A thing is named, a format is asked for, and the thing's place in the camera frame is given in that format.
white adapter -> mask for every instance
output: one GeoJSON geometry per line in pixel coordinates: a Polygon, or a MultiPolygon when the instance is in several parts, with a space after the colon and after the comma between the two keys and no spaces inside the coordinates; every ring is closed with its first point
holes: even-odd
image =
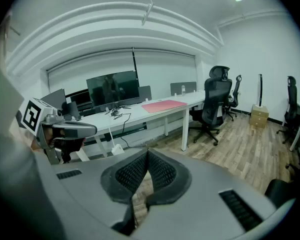
{"type": "Polygon", "coordinates": [[[122,146],[120,144],[115,145],[112,150],[111,153],[115,156],[115,155],[119,155],[124,153],[124,149],[122,148],[122,146]]]}

water bottle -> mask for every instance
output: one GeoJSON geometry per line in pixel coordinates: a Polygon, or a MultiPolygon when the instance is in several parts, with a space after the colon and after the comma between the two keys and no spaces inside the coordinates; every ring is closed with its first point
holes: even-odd
{"type": "Polygon", "coordinates": [[[186,94],[186,87],[184,85],[181,86],[181,94],[182,96],[186,94]]]}

ceiling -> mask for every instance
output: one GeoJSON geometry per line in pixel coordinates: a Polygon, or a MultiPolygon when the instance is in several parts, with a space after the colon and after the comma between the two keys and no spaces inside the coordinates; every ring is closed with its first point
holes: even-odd
{"type": "MultiPolygon", "coordinates": [[[[12,52],[17,44],[32,31],[60,14],[82,6],[105,2],[150,3],[150,0],[16,0],[12,5],[11,26],[7,50],[12,52]]],[[[156,6],[183,15],[211,33],[214,27],[227,18],[242,14],[276,10],[285,11],[278,0],[152,0],[156,6]]]]}

red desk mat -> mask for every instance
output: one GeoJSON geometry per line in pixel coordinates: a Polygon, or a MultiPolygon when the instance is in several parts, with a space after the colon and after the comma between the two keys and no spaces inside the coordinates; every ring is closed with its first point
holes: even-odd
{"type": "Polygon", "coordinates": [[[187,103],[174,101],[174,100],[163,100],[155,103],[145,104],[142,107],[149,113],[156,113],[163,110],[169,110],[177,107],[188,105],[187,103]]]}

wood plank flooring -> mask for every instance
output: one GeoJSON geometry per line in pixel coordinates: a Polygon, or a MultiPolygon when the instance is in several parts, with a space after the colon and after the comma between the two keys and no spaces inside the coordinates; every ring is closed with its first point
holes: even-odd
{"type": "MultiPolygon", "coordinates": [[[[289,150],[293,139],[282,144],[283,133],[276,134],[277,130],[282,129],[281,125],[268,121],[266,127],[262,129],[250,125],[249,118],[248,115],[240,113],[234,121],[227,117],[224,128],[216,136],[219,140],[218,146],[214,146],[214,140],[207,134],[193,143],[199,131],[191,129],[188,135],[188,148],[182,151],[182,129],[178,129],[170,132],[167,137],[160,137],[148,143],[148,147],[169,150],[224,167],[264,194],[272,179],[289,182],[290,173],[285,165],[291,163],[299,166],[299,158],[296,151],[289,150]]],[[[200,124],[193,122],[190,126],[200,124]]],[[[138,223],[141,223],[147,215],[144,202],[152,193],[152,180],[147,173],[132,198],[138,223]]]]}

